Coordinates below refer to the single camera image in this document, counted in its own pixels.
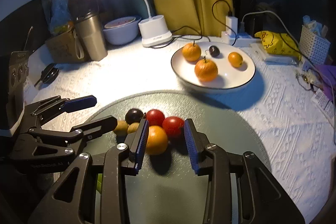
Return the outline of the large orange with leaf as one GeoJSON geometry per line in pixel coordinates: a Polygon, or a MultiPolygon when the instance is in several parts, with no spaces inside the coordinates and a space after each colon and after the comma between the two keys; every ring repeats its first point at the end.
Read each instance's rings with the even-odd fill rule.
{"type": "Polygon", "coordinates": [[[211,82],[218,76],[218,67],[212,60],[203,57],[196,63],[194,72],[199,81],[211,82]]]}

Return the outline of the green leaf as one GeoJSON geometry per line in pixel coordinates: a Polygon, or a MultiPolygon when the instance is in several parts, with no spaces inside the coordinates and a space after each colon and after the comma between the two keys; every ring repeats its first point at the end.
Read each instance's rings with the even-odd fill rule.
{"type": "Polygon", "coordinates": [[[102,173],[99,173],[97,176],[97,186],[96,186],[96,190],[101,193],[101,189],[102,189],[102,173]]]}

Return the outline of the white flat box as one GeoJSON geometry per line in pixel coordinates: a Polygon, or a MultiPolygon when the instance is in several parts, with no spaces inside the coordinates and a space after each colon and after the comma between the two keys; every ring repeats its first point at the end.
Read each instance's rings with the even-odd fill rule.
{"type": "Polygon", "coordinates": [[[264,47],[261,43],[251,43],[249,46],[252,48],[252,51],[257,53],[261,57],[261,59],[266,63],[276,63],[282,65],[297,64],[297,60],[294,57],[267,53],[266,50],[264,50],[264,47]]]}

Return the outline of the white power strip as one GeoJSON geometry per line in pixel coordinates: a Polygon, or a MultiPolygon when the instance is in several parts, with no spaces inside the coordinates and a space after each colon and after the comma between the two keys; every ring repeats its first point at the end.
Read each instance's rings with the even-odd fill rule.
{"type": "Polygon", "coordinates": [[[222,42],[235,47],[249,47],[253,43],[261,43],[261,40],[258,38],[253,38],[248,34],[232,34],[230,35],[226,31],[222,31],[221,34],[222,42]]]}

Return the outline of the black round object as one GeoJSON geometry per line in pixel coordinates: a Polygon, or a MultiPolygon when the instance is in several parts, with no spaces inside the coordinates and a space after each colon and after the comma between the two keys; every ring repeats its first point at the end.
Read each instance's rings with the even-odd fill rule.
{"type": "Polygon", "coordinates": [[[55,63],[50,63],[41,72],[41,77],[34,84],[34,87],[36,87],[39,83],[51,84],[58,77],[58,75],[59,75],[59,68],[56,67],[55,63]]]}

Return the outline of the white charger plug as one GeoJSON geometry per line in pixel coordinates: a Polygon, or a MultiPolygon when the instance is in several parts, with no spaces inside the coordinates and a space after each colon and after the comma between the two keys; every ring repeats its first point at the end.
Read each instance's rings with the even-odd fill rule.
{"type": "Polygon", "coordinates": [[[229,36],[235,36],[238,32],[238,18],[226,16],[226,33],[229,36]]]}

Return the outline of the white textured tablecloth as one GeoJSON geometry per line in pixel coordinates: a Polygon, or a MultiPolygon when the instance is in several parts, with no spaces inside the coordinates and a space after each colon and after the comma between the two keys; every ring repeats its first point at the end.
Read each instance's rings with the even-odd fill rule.
{"type": "MultiPolygon", "coordinates": [[[[183,90],[170,65],[173,53],[181,46],[183,42],[177,41],[152,49],[135,41],[112,47],[101,61],[60,65],[60,74],[52,84],[35,88],[41,71],[52,62],[49,50],[42,46],[29,58],[25,100],[31,103],[58,95],[94,95],[95,107],[46,124],[47,129],[68,130],[120,98],[152,90],[183,90]]],[[[312,92],[299,85],[293,66],[265,63],[251,47],[245,52],[256,66],[253,80],[241,90],[217,94],[215,99],[238,112],[256,131],[272,173],[310,222],[330,191],[335,157],[333,128],[311,101],[312,92]]]]}

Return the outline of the small orange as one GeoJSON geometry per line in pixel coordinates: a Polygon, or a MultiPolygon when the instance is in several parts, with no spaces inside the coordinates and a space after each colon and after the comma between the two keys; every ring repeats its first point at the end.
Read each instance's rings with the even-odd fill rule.
{"type": "Polygon", "coordinates": [[[228,55],[228,61],[230,62],[230,64],[234,67],[234,68],[239,68],[242,66],[244,60],[243,57],[241,56],[241,54],[237,53],[237,52],[231,52],[228,55]]]}
{"type": "Polygon", "coordinates": [[[150,126],[146,144],[146,153],[150,156],[157,156],[164,153],[168,147],[169,140],[166,132],[159,126],[150,126]]]}

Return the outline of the red tomato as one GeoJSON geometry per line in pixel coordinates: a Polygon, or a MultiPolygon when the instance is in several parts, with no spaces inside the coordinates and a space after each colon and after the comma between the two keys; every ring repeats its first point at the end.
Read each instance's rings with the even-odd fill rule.
{"type": "Polygon", "coordinates": [[[183,133],[184,120],[179,117],[167,117],[162,122],[162,128],[169,139],[177,139],[183,133]]]}
{"type": "Polygon", "coordinates": [[[146,113],[146,120],[148,121],[149,126],[161,127],[165,120],[165,115],[160,110],[152,109],[146,113]]]}

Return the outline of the white ceramic bowl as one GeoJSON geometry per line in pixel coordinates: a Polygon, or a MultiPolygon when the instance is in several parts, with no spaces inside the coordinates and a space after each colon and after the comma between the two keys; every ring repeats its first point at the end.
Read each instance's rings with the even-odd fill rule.
{"type": "Polygon", "coordinates": [[[253,60],[242,50],[224,43],[199,42],[200,57],[191,62],[177,50],[171,68],[187,88],[204,93],[225,93],[246,87],[254,78],[253,60]]]}

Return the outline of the round grey-green mat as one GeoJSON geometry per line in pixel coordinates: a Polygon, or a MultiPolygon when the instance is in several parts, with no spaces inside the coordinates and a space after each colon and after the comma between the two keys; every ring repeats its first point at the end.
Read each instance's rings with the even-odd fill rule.
{"type": "MultiPolygon", "coordinates": [[[[165,116],[193,120],[195,128],[230,153],[254,152],[266,165],[270,160],[260,138],[235,111],[214,98],[177,91],[136,94],[113,102],[92,115],[123,119],[131,108],[161,110],[165,116]]],[[[170,141],[158,156],[145,156],[137,176],[126,176],[131,223],[202,223],[207,176],[191,167],[184,137],[170,141]]]]}

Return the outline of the dark cherry with stem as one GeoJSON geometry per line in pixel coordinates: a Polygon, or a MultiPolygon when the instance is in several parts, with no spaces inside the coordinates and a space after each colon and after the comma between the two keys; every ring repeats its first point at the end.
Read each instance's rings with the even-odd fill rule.
{"type": "Polygon", "coordinates": [[[219,48],[217,46],[210,46],[208,49],[205,50],[205,57],[213,57],[217,58],[221,55],[219,48]]]}

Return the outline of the purple cloth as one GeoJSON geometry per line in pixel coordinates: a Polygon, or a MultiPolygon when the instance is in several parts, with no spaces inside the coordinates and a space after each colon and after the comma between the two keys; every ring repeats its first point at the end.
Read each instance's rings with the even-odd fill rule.
{"type": "Polygon", "coordinates": [[[335,96],[336,66],[317,65],[316,68],[323,79],[323,92],[332,101],[335,96]]]}

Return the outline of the dark plum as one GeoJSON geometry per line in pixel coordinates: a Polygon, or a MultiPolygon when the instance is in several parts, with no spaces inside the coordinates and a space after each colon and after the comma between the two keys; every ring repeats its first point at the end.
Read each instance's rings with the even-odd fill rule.
{"type": "Polygon", "coordinates": [[[137,108],[129,109],[125,115],[125,121],[127,124],[139,123],[143,118],[144,114],[141,110],[137,108]]]}

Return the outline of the brown longan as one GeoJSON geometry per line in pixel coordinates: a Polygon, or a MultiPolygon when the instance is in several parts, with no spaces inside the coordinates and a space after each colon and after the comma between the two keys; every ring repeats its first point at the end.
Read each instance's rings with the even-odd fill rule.
{"type": "Polygon", "coordinates": [[[116,136],[126,136],[127,135],[127,131],[128,131],[129,125],[127,124],[126,121],[117,121],[117,126],[116,128],[113,130],[114,134],[116,136]]]}
{"type": "Polygon", "coordinates": [[[134,122],[132,124],[129,125],[129,127],[127,128],[127,133],[131,134],[134,133],[138,130],[139,127],[139,123],[138,122],[134,122]]]}

